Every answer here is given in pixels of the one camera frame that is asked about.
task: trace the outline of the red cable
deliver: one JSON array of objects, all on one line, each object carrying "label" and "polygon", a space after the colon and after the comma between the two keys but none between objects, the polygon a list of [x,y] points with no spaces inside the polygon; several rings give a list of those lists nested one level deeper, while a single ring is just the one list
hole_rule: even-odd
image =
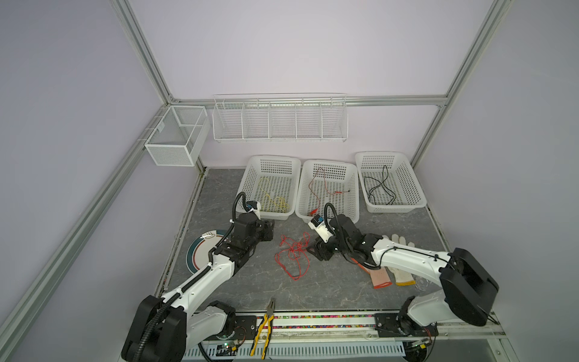
[{"label": "red cable", "polygon": [[324,187],[326,189],[326,192],[328,193],[328,195],[333,196],[336,195],[337,193],[344,193],[342,191],[334,191],[334,192],[330,192],[328,190],[328,181],[325,178],[325,170],[323,167],[318,167],[318,169],[316,170],[316,173],[314,173],[314,177],[312,178],[312,180],[310,181],[310,183],[307,185],[307,187],[310,189],[310,191],[314,194],[314,196],[316,197],[316,199],[318,199],[318,207],[316,207],[314,210],[311,211],[310,216],[315,214],[316,211],[318,211],[320,209],[320,204],[321,204],[321,199],[318,197],[318,195],[316,195],[316,193],[312,190],[312,182],[314,182],[314,180],[316,179],[316,177],[318,176],[318,171],[322,170],[322,172],[324,173]]},{"label": "red cable", "polygon": [[[307,258],[306,255],[306,251],[305,248],[307,247],[307,244],[310,242],[310,235],[307,232],[303,233],[303,239],[304,239],[304,243],[301,242],[296,242],[294,239],[287,237],[286,235],[282,235],[281,236],[281,243],[280,246],[282,246],[284,243],[289,245],[289,248],[281,250],[279,252],[276,253],[276,255],[274,255],[274,259],[275,261],[280,265],[280,267],[287,273],[287,275],[290,276],[291,279],[294,280],[299,280],[302,276],[304,276],[307,273],[307,270],[310,268],[310,260]],[[289,271],[287,271],[287,269],[285,268],[285,265],[283,265],[280,261],[280,253],[283,253],[284,251],[288,252],[288,258],[291,260],[295,260],[298,263],[298,271],[299,274],[297,276],[293,276],[292,274],[290,274]],[[306,257],[307,260],[307,268],[306,271],[302,274],[302,267],[299,264],[299,259],[301,257],[301,254],[303,254],[303,256]]]},{"label": "red cable", "polygon": [[431,337],[431,335],[430,335],[430,331],[428,330],[428,328],[425,328],[424,330],[426,331],[426,333],[428,333],[428,340],[430,340],[430,343],[432,343],[432,342],[433,342],[433,339],[432,339],[432,337]]}]

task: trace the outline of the wire mesh basket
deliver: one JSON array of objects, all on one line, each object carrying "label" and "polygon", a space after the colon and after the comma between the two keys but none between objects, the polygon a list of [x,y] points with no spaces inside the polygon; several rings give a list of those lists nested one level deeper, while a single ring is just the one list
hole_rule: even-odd
[{"label": "wire mesh basket", "polygon": [[[301,165],[297,158],[253,156],[237,193],[243,191],[248,201],[259,201],[262,218],[287,220],[295,210]],[[245,212],[241,201],[236,210]]]},{"label": "wire mesh basket", "polygon": [[324,205],[328,202],[334,205],[338,214],[348,216],[354,223],[358,222],[360,200],[356,166],[326,160],[305,161],[295,214],[304,222],[309,222],[313,215],[323,215]]},{"label": "wire mesh basket", "polygon": [[172,105],[145,147],[159,166],[194,166],[209,128],[205,107]]},{"label": "wire mesh basket", "polygon": [[356,166],[371,213],[407,213],[426,206],[410,162],[399,152],[360,152]]},{"label": "wire mesh basket", "polygon": [[257,98],[240,98],[241,95],[227,95],[227,98],[224,95],[215,96],[215,140],[345,141],[348,138],[345,95],[279,96],[281,95],[263,95]]}]

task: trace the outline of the yellow cable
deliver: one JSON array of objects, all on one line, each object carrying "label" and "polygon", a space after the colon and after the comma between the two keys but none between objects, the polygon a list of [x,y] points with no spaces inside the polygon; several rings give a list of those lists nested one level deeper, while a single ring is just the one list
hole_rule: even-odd
[{"label": "yellow cable", "polygon": [[271,185],[271,183],[269,182],[269,179],[268,179],[268,178],[261,177],[261,178],[259,179],[258,184],[257,184],[257,188],[258,188],[261,192],[263,192],[263,193],[265,194],[265,196],[267,196],[267,198],[268,198],[275,206],[277,206],[277,207],[281,210],[281,212],[283,212],[283,213],[288,212],[288,209],[290,208],[290,206],[288,205],[288,203],[287,203],[287,201],[286,201],[285,198],[282,198],[281,196],[278,196],[278,197],[276,197],[276,200],[278,200],[279,203],[278,203],[278,202],[275,202],[275,200],[272,199],[272,197],[269,195],[269,193],[262,188],[262,182],[263,182],[264,180],[267,181],[267,185],[264,185],[264,187],[268,187],[269,185]]}]

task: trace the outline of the white glove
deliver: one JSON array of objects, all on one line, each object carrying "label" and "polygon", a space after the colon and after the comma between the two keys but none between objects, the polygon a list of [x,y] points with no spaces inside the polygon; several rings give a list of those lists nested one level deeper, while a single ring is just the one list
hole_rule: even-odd
[{"label": "white glove", "polygon": [[[398,243],[400,245],[406,245],[406,239],[404,239],[403,236],[398,237],[398,235],[393,234],[391,240],[394,243]],[[408,243],[408,246],[414,248],[414,243]],[[412,286],[412,285],[416,284],[416,282],[414,281],[414,278],[412,277],[412,274],[410,274],[409,272],[405,272],[404,270],[391,268],[391,267],[388,267],[388,270],[392,274],[394,274],[394,280],[395,280],[397,286]]]}]

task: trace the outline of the black bracket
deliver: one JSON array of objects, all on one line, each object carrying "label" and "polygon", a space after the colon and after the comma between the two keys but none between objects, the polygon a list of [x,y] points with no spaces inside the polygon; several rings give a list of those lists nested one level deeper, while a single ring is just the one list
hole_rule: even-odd
[{"label": "black bracket", "polygon": [[[227,341],[232,341],[234,339],[243,340],[245,332],[245,340],[252,341],[255,338],[255,332],[257,330],[257,317],[256,316],[238,316],[235,315],[235,319],[233,322],[233,336],[227,338]],[[205,339],[206,341],[224,341],[225,339],[221,334],[218,336],[217,334],[211,335]]]},{"label": "black bracket", "polygon": [[398,313],[376,313],[376,331],[379,337],[436,337],[436,324],[420,326],[408,316],[408,306],[414,297],[408,298]]},{"label": "black bracket", "polygon": [[[125,361],[132,361],[147,324],[163,305],[161,298],[152,295],[143,299],[121,351]],[[169,307],[166,315],[155,326],[145,344],[141,362],[179,362],[185,353],[187,314],[182,308]]]}]

